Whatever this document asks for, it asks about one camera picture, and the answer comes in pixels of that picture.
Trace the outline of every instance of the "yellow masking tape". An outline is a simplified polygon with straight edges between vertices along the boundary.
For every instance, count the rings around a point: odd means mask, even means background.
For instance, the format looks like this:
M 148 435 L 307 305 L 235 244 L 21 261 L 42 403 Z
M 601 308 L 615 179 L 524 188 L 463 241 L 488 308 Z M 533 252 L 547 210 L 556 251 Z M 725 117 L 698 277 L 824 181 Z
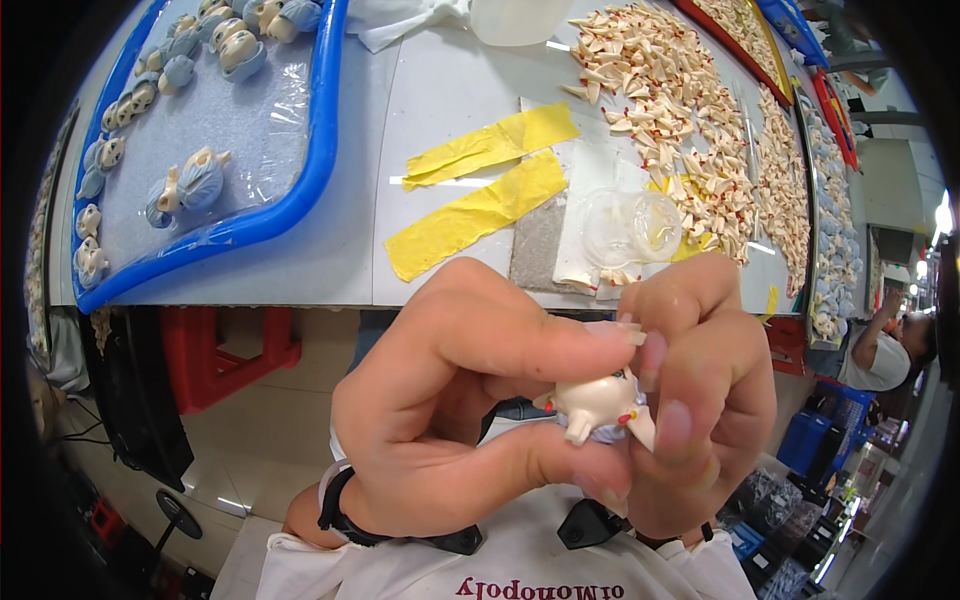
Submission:
M 770 286 L 770 292 L 767 294 L 767 312 L 759 315 L 761 323 L 766 323 L 777 312 L 777 297 L 780 295 L 780 288 L 776 285 Z
M 403 189 L 452 180 L 577 135 L 566 102 L 525 110 L 410 158 Z
M 487 187 L 431 212 L 383 245 L 396 275 L 410 281 L 484 235 L 508 226 L 565 187 L 560 162 L 547 149 Z

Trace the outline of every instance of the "light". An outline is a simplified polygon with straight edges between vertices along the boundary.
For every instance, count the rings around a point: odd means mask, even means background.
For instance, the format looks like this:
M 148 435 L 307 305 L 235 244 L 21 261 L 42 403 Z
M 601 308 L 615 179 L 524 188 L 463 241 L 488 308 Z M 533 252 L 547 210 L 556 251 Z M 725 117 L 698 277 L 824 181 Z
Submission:
M 756 248 L 757 250 L 759 250 L 759 251 L 761 251 L 761 252 L 766 252 L 766 253 L 772 254 L 772 255 L 774 255 L 774 256 L 777 255 L 777 251 L 776 251 L 776 250 L 772 250 L 772 249 L 770 249 L 770 248 L 767 248 L 766 246 L 760 246 L 757 242 L 747 242 L 747 246 L 750 246 L 751 248 Z
M 225 503 L 225 504 L 233 505 L 233 506 L 237 507 L 238 509 L 249 510 L 250 508 L 252 508 L 252 507 L 250 507 L 250 506 L 247 506 L 246 504 L 239 504 L 239 503 L 237 503 L 237 502 L 233 502 L 232 500 L 227 500 L 226 498 L 221 498 L 221 497 L 219 497 L 219 496 L 217 497 L 217 499 L 220 500 L 221 502 Z
M 853 523 L 853 519 L 848 518 L 847 522 L 843 524 L 843 529 L 840 530 L 840 537 L 837 538 L 837 543 L 843 543 L 843 540 L 847 538 L 847 532 L 850 531 L 851 523 Z
M 937 222 L 937 229 L 933 232 L 933 248 L 937 247 L 940 234 L 949 235 L 953 231 L 953 215 L 950 214 L 950 194 L 944 190 L 944 199 L 933 212 L 933 219 Z
M 819 572 L 819 573 L 817 573 L 817 578 L 813 580 L 813 583 L 819 584 L 819 583 L 820 583 L 820 580 L 823 579 L 823 578 L 824 578 L 824 575 L 827 574 L 827 569 L 830 568 L 830 563 L 833 562 L 833 556 L 834 556 L 834 555 L 831 554 L 831 555 L 829 555 L 829 556 L 827 557 L 827 561 L 824 563 L 824 567 L 823 567 L 822 569 L 820 569 L 820 572 Z

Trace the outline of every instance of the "worker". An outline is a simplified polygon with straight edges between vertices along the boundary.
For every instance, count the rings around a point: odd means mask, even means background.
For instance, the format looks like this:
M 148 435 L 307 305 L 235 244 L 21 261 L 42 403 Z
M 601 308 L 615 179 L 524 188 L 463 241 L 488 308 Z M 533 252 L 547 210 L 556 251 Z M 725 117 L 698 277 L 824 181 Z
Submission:
M 353 471 L 335 466 L 292 501 L 257 598 L 752 597 L 730 536 L 702 527 L 752 470 L 777 410 L 738 270 L 698 254 L 627 287 L 617 315 L 548 315 L 482 263 L 449 261 L 337 386 L 331 447 Z M 498 400 L 626 365 L 655 417 L 653 452 L 633 438 L 576 446 L 552 417 L 494 419 L 477 443 Z M 636 533 L 567 550 L 557 529 L 585 496 Z M 474 524 L 470 556 L 398 540 Z
M 823 45 L 835 57 L 850 57 L 861 52 L 856 48 L 856 39 L 864 43 L 869 43 L 871 40 L 867 26 L 850 7 L 824 2 L 815 9 L 806 9 L 804 17 L 808 21 L 827 22 L 827 39 L 824 40 Z M 863 93 L 876 96 L 890 77 L 890 69 L 888 67 L 854 69 L 843 71 L 843 76 Z
M 808 348 L 806 365 L 863 392 L 886 392 L 916 379 L 937 357 L 936 326 L 931 316 L 913 312 L 884 333 L 900 310 L 901 296 L 900 290 L 889 291 L 868 324 L 850 322 L 839 349 Z

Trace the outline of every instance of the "cable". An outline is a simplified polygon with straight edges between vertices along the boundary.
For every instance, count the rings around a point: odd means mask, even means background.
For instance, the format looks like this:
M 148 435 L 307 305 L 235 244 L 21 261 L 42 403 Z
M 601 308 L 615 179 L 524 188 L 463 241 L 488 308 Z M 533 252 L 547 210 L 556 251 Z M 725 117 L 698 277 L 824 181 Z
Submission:
M 101 442 L 100 440 L 90 440 L 89 438 L 60 438 L 61 442 L 90 442 L 91 444 L 113 445 L 113 442 Z
M 100 421 L 100 420 L 98 420 L 97 422 L 93 423 L 92 425 L 90 425 L 90 426 L 87 427 L 85 430 L 81 431 L 80 433 L 70 433 L 70 434 L 67 434 L 67 435 L 65 435 L 65 436 L 62 436 L 60 439 L 61 439 L 61 440 L 69 440 L 69 439 L 72 439 L 72 438 L 80 438 L 81 436 L 89 433 L 90 430 L 92 430 L 92 429 L 94 429 L 95 427 L 97 427 L 97 426 L 99 426 L 99 425 L 102 425 L 102 424 L 103 424 L 103 422 Z

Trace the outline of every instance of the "finger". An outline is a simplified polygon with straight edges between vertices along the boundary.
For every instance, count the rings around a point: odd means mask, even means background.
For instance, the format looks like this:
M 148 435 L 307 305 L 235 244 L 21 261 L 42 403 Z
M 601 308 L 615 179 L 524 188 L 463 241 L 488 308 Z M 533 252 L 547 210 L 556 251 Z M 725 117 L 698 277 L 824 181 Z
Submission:
M 611 446 L 575 446 L 556 423 L 528 423 L 497 436 L 459 460 L 421 469 L 420 489 L 435 490 L 431 526 L 449 533 L 547 484 L 573 484 L 625 516 L 631 487 L 627 457 Z
M 435 396 L 458 368 L 537 381 L 591 380 L 627 364 L 636 336 L 624 324 L 532 315 L 469 292 L 438 290 L 408 304 L 337 386 L 334 421 L 375 439 L 413 440 L 430 415 L 410 409 Z
M 668 349 L 660 369 L 658 459 L 685 461 L 710 437 L 725 410 L 742 422 L 735 431 L 718 431 L 714 440 L 762 447 L 776 416 L 770 350 L 759 321 L 739 310 L 717 313 Z
M 506 277 L 475 258 L 448 261 L 414 294 L 408 304 L 439 290 L 471 292 L 481 298 L 528 314 L 543 312 L 540 305 Z
M 670 343 L 711 312 L 733 308 L 741 308 L 736 264 L 723 254 L 702 252 L 631 283 L 617 313 L 630 313 L 644 331 L 655 329 Z

